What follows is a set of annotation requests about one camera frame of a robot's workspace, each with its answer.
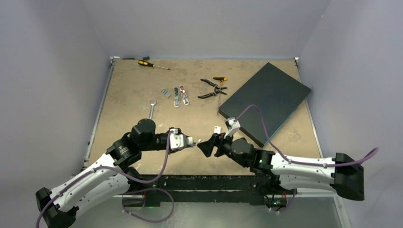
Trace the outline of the red silver stapler insert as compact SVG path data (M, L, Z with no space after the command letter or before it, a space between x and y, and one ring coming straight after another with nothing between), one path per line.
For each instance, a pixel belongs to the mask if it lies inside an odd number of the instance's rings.
M181 97L182 97L182 101L183 101L184 105L189 105L190 104L189 98L184 90L183 85L180 85L179 89L180 89L180 93L181 93Z

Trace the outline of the silver stapler magazine tray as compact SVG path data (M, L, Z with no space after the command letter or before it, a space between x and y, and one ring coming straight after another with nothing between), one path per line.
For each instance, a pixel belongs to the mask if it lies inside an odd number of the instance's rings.
M178 108L179 106L180 106L179 88L176 86L174 88L174 107Z

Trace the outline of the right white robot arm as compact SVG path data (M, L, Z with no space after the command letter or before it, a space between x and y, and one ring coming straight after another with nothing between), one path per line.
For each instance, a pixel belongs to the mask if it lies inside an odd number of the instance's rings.
M225 155L257 176L270 176L267 188L272 193L305 188L332 191L348 200L365 199L364 168L344 153L331 158L283 158L278 152L255 148L245 138L234 140L216 133L197 146L206 157Z

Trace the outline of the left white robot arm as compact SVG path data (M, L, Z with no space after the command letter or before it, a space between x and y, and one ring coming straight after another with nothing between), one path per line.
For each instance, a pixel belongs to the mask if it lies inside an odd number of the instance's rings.
M140 120L79 174L52 189L39 189L35 193L39 209L35 227L44 221L49 228L68 228L87 210L115 195L151 190L149 185L162 177L168 156L196 145L180 128L171 127L164 133L155 130L153 120ZM164 151L160 172L150 180L143 179L132 165L143 152L160 150Z

